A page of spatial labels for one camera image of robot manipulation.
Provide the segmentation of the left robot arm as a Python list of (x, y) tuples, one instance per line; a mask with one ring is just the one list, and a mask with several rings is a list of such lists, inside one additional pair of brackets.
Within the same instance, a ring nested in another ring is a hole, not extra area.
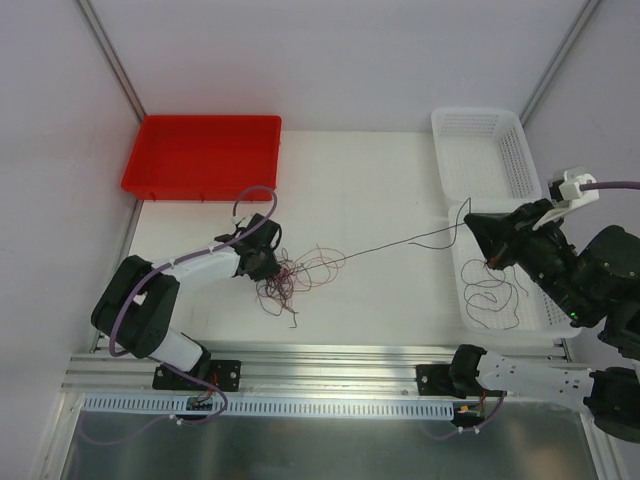
[(275, 248), (281, 226), (259, 213), (231, 234), (173, 260), (153, 263), (126, 257), (91, 313), (91, 324), (110, 340), (114, 356), (149, 358), (175, 374), (189, 389), (209, 380), (211, 354), (172, 325), (177, 304), (190, 289), (247, 276), (258, 283), (275, 277), (281, 267)]

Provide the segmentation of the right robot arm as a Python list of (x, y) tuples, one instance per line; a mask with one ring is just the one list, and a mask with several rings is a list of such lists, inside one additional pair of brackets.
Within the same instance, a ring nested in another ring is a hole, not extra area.
[(513, 393), (540, 399), (591, 419), (618, 440), (639, 441), (639, 238), (610, 224), (576, 249), (551, 215), (546, 199), (509, 212), (469, 212), (464, 217), (485, 266), (516, 267), (566, 318), (574, 339), (583, 338), (619, 357), (610, 365), (552, 367), (472, 344), (460, 345), (448, 368), (458, 393)]

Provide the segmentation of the dark wire being pulled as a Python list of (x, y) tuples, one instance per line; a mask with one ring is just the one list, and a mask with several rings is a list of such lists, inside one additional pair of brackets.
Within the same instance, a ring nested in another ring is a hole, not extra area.
[[(444, 250), (448, 250), (450, 248), (452, 248), (456, 241), (457, 241), (457, 237), (458, 237), (458, 232), (459, 229), (465, 226), (464, 223), (464, 219), (463, 216), (465, 214), (470, 214), (472, 212), (472, 198), (468, 197), (467, 199), (465, 199), (460, 206), (458, 207), (457, 211), (456, 211), (456, 215), (454, 217), (454, 223), (450, 226), (447, 227), (442, 227), (436, 230), (432, 230), (432, 231), (428, 231), (426, 233), (423, 234), (419, 234), (419, 235), (415, 235), (413, 237), (408, 237), (405, 239), (401, 239), (401, 240), (397, 240), (391, 243), (387, 243), (384, 245), (380, 245), (377, 247), (373, 247), (370, 249), (366, 249), (366, 250), (362, 250), (362, 251), (358, 251), (349, 255), (346, 255), (343, 257), (344, 261), (347, 260), (351, 260), (357, 257), (361, 257), (364, 255), (369, 255), (369, 254), (373, 254), (382, 250), (386, 250), (386, 249), (390, 249), (390, 248), (394, 248), (394, 247), (398, 247), (398, 246), (402, 246), (402, 245), (409, 245), (409, 246), (418, 246), (420, 248), (426, 249), (426, 250), (431, 250), (431, 251), (444, 251)], [(452, 236), (449, 240), (448, 243), (444, 244), (444, 245), (439, 245), (439, 246), (435, 246), (435, 245), (426, 245), (423, 242), (421, 242), (421, 239), (425, 239), (425, 238), (431, 238), (433, 236), (439, 235), (441, 233), (451, 233)]]

